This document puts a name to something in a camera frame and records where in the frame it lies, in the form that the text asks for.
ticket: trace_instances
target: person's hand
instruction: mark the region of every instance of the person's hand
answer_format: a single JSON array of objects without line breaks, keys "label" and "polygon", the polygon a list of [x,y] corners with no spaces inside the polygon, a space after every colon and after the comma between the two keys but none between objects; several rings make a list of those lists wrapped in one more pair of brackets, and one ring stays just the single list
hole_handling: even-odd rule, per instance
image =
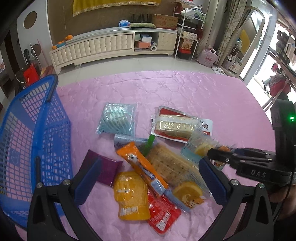
[{"label": "person's hand", "polygon": [[[288,187],[283,187],[278,192],[273,193],[269,200],[271,202],[281,202],[284,200],[288,192]],[[284,219],[296,213],[296,185],[291,186],[289,196],[284,202],[283,208],[278,219]]]}]

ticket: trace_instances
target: cardboard box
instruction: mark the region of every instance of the cardboard box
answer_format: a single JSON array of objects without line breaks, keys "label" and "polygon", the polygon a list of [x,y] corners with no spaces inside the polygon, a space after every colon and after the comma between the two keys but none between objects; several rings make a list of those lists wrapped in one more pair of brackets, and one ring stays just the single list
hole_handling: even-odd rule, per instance
[{"label": "cardboard box", "polygon": [[190,50],[191,46],[193,45],[193,40],[191,39],[181,39],[182,43],[180,44],[182,49]]},{"label": "cardboard box", "polygon": [[135,41],[141,41],[141,34],[135,34]]},{"label": "cardboard box", "polygon": [[166,29],[173,29],[177,28],[178,17],[162,15],[162,14],[152,14],[152,21],[153,24],[157,28],[166,28]]},{"label": "cardboard box", "polygon": [[152,37],[147,34],[141,34],[141,41],[150,43],[152,41]]},{"label": "cardboard box", "polygon": [[182,36],[184,38],[189,38],[189,39],[197,40],[197,34],[195,34],[195,33],[190,33],[190,32],[187,32],[187,31],[183,31]]},{"label": "cardboard box", "polygon": [[142,41],[137,41],[135,42],[135,46],[141,49],[149,49],[151,46],[151,42],[142,42]]}]

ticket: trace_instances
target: pink bag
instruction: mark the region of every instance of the pink bag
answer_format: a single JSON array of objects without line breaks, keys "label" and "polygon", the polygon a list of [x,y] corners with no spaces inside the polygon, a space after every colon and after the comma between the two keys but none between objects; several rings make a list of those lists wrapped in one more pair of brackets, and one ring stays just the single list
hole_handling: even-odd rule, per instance
[{"label": "pink bag", "polygon": [[216,51],[209,46],[208,49],[203,49],[203,51],[199,54],[199,56],[197,57],[197,62],[204,66],[212,67],[217,59],[218,56],[216,54]]}]

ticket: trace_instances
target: curtain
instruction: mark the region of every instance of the curtain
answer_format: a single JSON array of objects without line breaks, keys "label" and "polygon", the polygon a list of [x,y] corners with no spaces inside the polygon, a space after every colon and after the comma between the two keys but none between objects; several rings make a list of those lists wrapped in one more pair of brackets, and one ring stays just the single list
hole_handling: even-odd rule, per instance
[{"label": "curtain", "polygon": [[98,8],[123,5],[154,5],[158,6],[161,0],[74,0],[73,16]]},{"label": "curtain", "polygon": [[217,64],[220,61],[220,56],[223,54],[224,50],[226,49],[226,46],[232,36],[232,33],[235,30],[236,26],[238,25],[239,21],[241,20],[241,18],[245,17],[243,16],[243,13],[246,7],[246,3],[247,3],[247,0],[231,0],[226,31],[223,36],[220,47],[218,49],[218,53],[217,53],[218,60],[215,62],[215,64]]}]

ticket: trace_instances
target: white cabinet drawer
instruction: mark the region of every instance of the white cabinet drawer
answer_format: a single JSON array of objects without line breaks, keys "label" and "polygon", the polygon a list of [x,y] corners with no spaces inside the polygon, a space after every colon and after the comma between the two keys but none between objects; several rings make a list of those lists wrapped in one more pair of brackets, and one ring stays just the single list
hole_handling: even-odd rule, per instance
[{"label": "white cabinet drawer", "polygon": [[123,34],[107,36],[70,45],[52,53],[53,61],[59,65],[71,60],[109,51],[132,49],[133,35]]}]

